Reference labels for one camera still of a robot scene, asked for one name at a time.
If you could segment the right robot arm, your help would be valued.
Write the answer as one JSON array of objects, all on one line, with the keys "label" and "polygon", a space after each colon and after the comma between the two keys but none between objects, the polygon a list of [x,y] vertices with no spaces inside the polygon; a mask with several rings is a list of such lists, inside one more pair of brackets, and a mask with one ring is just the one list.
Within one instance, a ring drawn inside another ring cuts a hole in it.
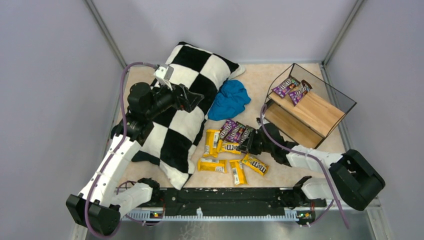
[{"label": "right robot arm", "polygon": [[311,200],[341,199],[349,207],[363,211],[386,186],[383,177],[359,151],[331,153],[305,147],[284,140],[272,123],[258,129],[247,127],[239,143],[243,153],[268,153],[281,165],[324,174],[324,178],[310,178],[302,184],[302,192]]}]

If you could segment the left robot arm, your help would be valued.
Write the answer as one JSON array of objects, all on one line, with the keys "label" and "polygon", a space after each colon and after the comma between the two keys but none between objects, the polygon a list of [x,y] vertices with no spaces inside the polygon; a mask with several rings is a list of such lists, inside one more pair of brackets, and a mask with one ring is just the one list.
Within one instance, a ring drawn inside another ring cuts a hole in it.
[{"label": "left robot arm", "polygon": [[111,149],[79,194],[70,194],[66,200],[74,222],[99,238],[113,237],[123,216],[149,202],[158,189],[140,180],[129,190],[115,193],[118,180],[152,132],[153,119],[169,108],[190,113],[203,99],[204,95],[183,84],[167,83],[156,89],[145,82],[132,85],[128,108],[114,130]]}]

